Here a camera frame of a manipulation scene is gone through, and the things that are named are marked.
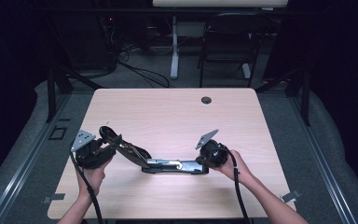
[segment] dark background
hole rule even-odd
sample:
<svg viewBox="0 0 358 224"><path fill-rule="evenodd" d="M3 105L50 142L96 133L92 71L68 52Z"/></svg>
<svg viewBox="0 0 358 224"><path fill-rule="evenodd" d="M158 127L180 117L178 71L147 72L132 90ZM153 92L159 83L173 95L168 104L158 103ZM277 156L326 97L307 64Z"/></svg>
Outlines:
<svg viewBox="0 0 358 224"><path fill-rule="evenodd" d="M150 1L136 6L149 7ZM66 50L71 50L70 45L75 42L67 37L60 41L57 34L63 35L62 28L50 27L44 17L25 9L29 7L34 7L34 2L0 0L0 165L33 111L37 98L34 87L46 80L53 62L74 65ZM302 66L313 55L309 67L311 89L333 117L345 146L346 160L358 176L358 1L340 1L336 5L334 1L292 0L288 9L328 9L329 13L322 20L315 17L282 21L265 78ZM79 27L78 22L72 22L73 27ZM97 24L89 21L93 29ZM92 48L98 50L94 52L108 57L109 49L98 41L97 34L93 35L93 41L99 44ZM85 46L89 42L77 41L80 48L82 41ZM147 42L135 41L147 48ZM94 65L102 64L103 59ZM77 60L79 64L87 62Z"/></svg>

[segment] black chair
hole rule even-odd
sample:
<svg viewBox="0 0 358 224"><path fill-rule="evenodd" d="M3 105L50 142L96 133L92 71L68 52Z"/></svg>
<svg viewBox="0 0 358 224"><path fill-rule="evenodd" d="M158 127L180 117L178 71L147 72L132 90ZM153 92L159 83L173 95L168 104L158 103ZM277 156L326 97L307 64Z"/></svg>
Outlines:
<svg viewBox="0 0 358 224"><path fill-rule="evenodd" d="M269 29L269 18L258 13L219 13L212 16L203 31L200 52L200 87L204 77L204 64L244 63L252 65L247 87L251 87L257 54Z"/></svg>

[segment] gray carpet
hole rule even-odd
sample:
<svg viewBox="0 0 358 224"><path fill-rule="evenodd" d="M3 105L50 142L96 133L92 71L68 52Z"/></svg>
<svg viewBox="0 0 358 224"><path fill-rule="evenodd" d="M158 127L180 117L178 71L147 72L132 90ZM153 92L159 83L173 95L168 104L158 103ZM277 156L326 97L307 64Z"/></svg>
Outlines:
<svg viewBox="0 0 358 224"><path fill-rule="evenodd" d="M170 80L176 88L198 87L199 70L198 49L184 44L180 51L179 78ZM269 48L262 50L256 69L254 87L261 85L263 65L268 59ZM135 67L150 69L169 77L171 71L171 53L157 54L154 51L135 50L125 62ZM1 223L55 223L47 217L48 204L41 203L44 197L51 196L58 185L62 170L68 159L68 148L74 140L82 119L86 113L92 90L77 80L71 80L75 90L65 96L58 92L64 106L57 119L49 127L44 141L40 144L40 153L35 158L31 172L9 204L0 219ZM147 83L142 77L119 65L117 70L105 77L94 78L98 84L107 88L152 88L156 84ZM46 131L45 120L48 117L47 84L36 88L38 103L18 142L7 156L0 169L0 199L24 158L32 151L37 137ZM258 94L266 117L274 145L277 149L282 168L290 190L298 189L302 196L297 199L296 208L309 223L342 223L339 213L312 157L310 141L307 138L301 120L296 118L293 108L294 99L286 98L282 88L269 93ZM311 129L323 150L323 153L342 188L347 202L358 222L358 181L351 168L344 161L343 146L334 122L324 110L323 104L312 94L310 101ZM52 136L52 129L58 129ZM240 220L136 220L116 221L119 223L240 223ZM257 218L255 223L269 223L266 218Z"/></svg>

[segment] gray floor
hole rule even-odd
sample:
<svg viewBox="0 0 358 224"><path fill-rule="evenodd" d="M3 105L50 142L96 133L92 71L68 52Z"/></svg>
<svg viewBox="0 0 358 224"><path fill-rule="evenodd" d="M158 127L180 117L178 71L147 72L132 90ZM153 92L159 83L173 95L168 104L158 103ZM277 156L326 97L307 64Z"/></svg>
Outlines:
<svg viewBox="0 0 358 224"><path fill-rule="evenodd" d="M180 48L179 77L170 80L175 88L194 88L199 85L198 50L196 42L187 40ZM253 87L262 84L264 65L272 42L267 42L259 58ZM126 61L135 67L149 69L169 77L171 55L155 51L134 50ZM41 203L51 196L60 180L68 159L68 148L86 114L92 90L77 80L71 80L75 90L70 95L58 93L58 114L50 124L48 117L47 83L36 87L38 102L29 122L0 169L0 223L55 223L47 217L48 203ZM117 66L105 77L94 78L106 88L152 88L142 77ZM258 94L274 145L282 163L290 190L298 189L302 196L296 208L309 223L358 223L358 181L344 159L344 150L334 122L317 96L310 98L310 127L305 127L298 117L298 100L286 98L284 84L272 91ZM54 128L66 132L61 136ZM327 173L333 175L338 188L331 188L331 179L325 179L326 169L321 166L315 148L322 152L328 164ZM335 197L343 195L344 201ZM342 213L340 206L348 207ZM130 223L240 223L240 220L136 220L116 221ZM255 223L269 223L258 218Z"/></svg>

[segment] wooden table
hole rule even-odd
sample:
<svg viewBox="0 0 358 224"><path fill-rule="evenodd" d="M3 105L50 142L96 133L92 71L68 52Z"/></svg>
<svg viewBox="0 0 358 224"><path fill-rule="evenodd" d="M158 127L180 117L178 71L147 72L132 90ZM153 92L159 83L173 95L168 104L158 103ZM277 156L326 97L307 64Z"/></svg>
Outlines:
<svg viewBox="0 0 358 224"><path fill-rule="evenodd" d="M201 98L208 96L208 105ZM200 137L219 129L213 140L238 150L249 168L277 196L289 192L269 128L252 89L110 89L97 90L81 126L95 133L109 126L123 139L145 148L155 159L195 160ZM61 218L78 192L74 165L68 160L50 218ZM243 186L249 217L266 217ZM207 175L151 175L117 153L106 168L98 196L104 218L242 218L234 182L210 170ZM86 217L96 217L91 207Z"/></svg>

